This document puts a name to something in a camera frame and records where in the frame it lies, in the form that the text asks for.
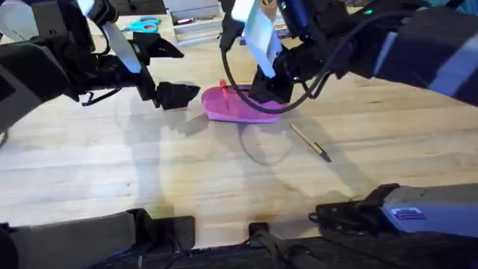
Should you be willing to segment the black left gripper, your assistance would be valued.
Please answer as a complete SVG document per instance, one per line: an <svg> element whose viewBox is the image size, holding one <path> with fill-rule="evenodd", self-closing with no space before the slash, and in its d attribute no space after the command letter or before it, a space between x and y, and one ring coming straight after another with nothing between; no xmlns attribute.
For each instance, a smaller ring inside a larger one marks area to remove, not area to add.
<svg viewBox="0 0 478 269"><path fill-rule="evenodd" d="M93 105L125 87L135 87L143 101L166 110L186 108L199 93L200 87L161 82L156 86L148 65L152 58L183 58L184 54L160 34L134 33L127 41L133 50L138 69L129 69L118 54L96 55L66 38L54 42L55 57L70 81L65 94L78 101L87 94L83 106Z"/></svg>

